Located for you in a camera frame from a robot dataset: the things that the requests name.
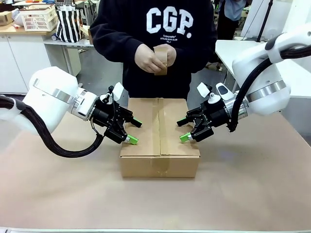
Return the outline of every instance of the cardboard box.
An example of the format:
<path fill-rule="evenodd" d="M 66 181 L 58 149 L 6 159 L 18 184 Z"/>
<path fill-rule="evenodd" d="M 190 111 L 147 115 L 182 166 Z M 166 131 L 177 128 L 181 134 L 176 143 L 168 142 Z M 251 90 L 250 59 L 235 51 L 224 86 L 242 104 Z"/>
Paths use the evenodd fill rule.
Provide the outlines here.
<path fill-rule="evenodd" d="M 89 30 L 90 26 L 82 25 L 80 26 L 80 30 L 83 32 L 83 34 L 86 36 L 87 39 L 89 39 L 89 43 L 93 44 L 93 38 L 91 35 L 91 31 Z"/>
<path fill-rule="evenodd" d="M 12 22 L 13 22 L 12 12 L 10 11 L 0 12 L 0 26 L 6 26 Z"/>
<path fill-rule="evenodd" d="M 126 132 L 139 139 L 137 145 L 123 143 L 120 160 L 123 177 L 195 177 L 200 161 L 196 143 L 181 143 L 179 137 L 192 125 L 178 127 L 176 122 L 188 108 L 179 99 L 130 99 L 128 107 L 143 122 L 131 124 Z"/>

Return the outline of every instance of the striped bag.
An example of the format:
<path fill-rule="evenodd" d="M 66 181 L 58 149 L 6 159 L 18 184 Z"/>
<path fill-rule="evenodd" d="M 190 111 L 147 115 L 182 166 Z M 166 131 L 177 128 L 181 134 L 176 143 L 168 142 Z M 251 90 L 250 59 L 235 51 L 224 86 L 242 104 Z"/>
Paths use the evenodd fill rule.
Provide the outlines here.
<path fill-rule="evenodd" d="M 83 37 L 80 30 L 82 19 L 79 10 L 75 11 L 56 11 L 58 24 L 56 35 L 63 42 L 76 43 Z"/>

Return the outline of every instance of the beige tabletop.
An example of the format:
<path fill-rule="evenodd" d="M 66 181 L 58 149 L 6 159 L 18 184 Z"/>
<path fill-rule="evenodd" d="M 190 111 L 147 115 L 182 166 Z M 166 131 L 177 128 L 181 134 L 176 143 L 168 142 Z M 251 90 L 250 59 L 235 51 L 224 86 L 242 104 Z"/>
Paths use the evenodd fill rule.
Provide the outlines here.
<path fill-rule="evenodd" d="M 49 35 L 51 32 L 30 32 L 30 31 L 25 31 L 23 27 L 20 28 L 14 28 L 12 26 L 12 23 L 6 26 L 0 26 L 0 35 Z"/>
<path fill-rule="evenodd" d="M 67 149 L 94 139 L 66 115 Z M 120 145 L 66 159 L 22 132 L 0 155 L 0 226 L 41 229 L 291 231 L 311 229 L 311 148 L 279 114 L 250 116 L 200 143 L 195 179 L 123 179 Z"/>

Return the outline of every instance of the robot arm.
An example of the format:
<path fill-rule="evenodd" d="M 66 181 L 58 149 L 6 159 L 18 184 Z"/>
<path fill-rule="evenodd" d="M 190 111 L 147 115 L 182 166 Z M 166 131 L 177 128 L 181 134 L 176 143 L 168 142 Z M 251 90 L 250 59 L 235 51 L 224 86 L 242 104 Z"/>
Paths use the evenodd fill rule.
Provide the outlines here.
<path fill-rule="evenodd" d="M 0 96 L 0 119 L 11 120 L 21 128 L 39 134 L 44 144 L 57 155 L 82 157 L 92 153 L 101 144 L 104 136 L 121 143 L 136 144 L 138 139 L 126 133 L 124 123 L 136 127 L 142 125 L 133 113 L 120 107 L 123 86 L 110 86 L 107 94 L 95 94 L 78 87 L 75 77 L 57 67 L 49 67 L 36 72 L 30 80 L 30 89 L 23 102 Z M 66 111 L 84 121 L 90 121 L 96 133 L 94 143 L 82 151 L 67 151 L 53 140 L 51 133 L 58 126 Z M 95 126 L 106 127 L 104 135 Z"/>
<path fill-rule="evenodd" d="M 219 95 L 216 95 L 210 87 L 200 84 L 200 94 L 209 99 L 177 122 L 179 126 L 195 123 L 190 133 L 180 137 L 181 141 L 202 141 L 214 134 L 212 127 L 224 124 L 233 132 L 238 120 L 252 113 L 265 116 L 283 110 L 290 100 L 291 88 L 283 81 L 275 64 L 285 59 L 311 56 L 310 45 L 309 23 L 242 52 L 232 66 L 240 91 L 232 93 L 219 83 L 216 85 Z"/>

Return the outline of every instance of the hand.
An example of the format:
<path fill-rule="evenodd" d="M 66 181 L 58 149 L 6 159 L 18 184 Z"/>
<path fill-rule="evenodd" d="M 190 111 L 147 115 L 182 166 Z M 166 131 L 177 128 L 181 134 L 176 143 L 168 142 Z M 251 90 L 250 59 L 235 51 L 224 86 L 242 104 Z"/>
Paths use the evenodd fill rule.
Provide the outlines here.
<path fill-rule="evenodd" d="M 176 60 L 176 50 L 174 49 L 174 47 L 172 47 L 168 44 L 158 45 L 155 48 L 157 48 L 157 47 L 167 49 L 167 67 L 171 67 Z"/>
<path fill-rule="evenodd" d="M 138 46 L 135 53 L 135 63 L 148 73 L 158 73 L 165 69 L 165 65 L 156 57 L 155 53 L 145 44 Z"/>

